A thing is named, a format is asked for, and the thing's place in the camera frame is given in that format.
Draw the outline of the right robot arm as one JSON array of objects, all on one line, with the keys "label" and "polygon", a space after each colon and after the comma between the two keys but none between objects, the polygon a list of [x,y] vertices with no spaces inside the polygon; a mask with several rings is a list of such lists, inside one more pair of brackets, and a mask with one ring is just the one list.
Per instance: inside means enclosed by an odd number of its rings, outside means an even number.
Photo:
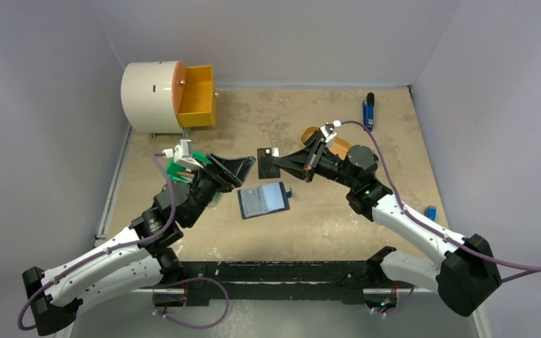
[{"label": "right robot arm", "polygon": [[377,160],[367,146],[354,145],[340,158],[316,140],[276,158],[273,165],[305,182],[320,175],[348,187],[346,199],[356,214],[397,233],[425,254],[419,258],[384,249],[367,268],[372,284],[383,287],[396,281],[428,289],[456,314],[468,317],[502,285],[490,244],[478,234],[465,237],[409,208],[375,176]]}]

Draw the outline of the blue leather card holder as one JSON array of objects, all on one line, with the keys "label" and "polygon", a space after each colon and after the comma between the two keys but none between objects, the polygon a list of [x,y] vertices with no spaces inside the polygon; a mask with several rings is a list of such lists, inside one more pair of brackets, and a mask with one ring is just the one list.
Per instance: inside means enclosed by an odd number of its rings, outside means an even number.
[{"label": "blue leather card holder", "polygon": [[292,190],[285,189],[284,182],[274,182],[237,192],[242,219],[287,211]]}]

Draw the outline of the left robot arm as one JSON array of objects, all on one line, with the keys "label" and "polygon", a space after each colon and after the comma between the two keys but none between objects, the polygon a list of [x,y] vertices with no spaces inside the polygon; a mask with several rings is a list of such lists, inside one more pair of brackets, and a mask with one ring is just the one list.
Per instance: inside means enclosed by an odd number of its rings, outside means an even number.
[{"label": "left robot arm", "polygon": [[204,161],[189,158],[194,177],[183,182],[171,178],[160,157],[179,156],[170,149],[153,155],[166,183],[150,208],[78,258],[22,274],[27,302],[18,315],[20,330],[45,337],[73,324],[80,312],[136,289],[178,286],[186,292],[194,282],[213,282],[210,277],[187,274],[170,246],[182,239],[183,229],[195,225],[217,194],[241,187],[256,160],[215,154],[207,154]]}]

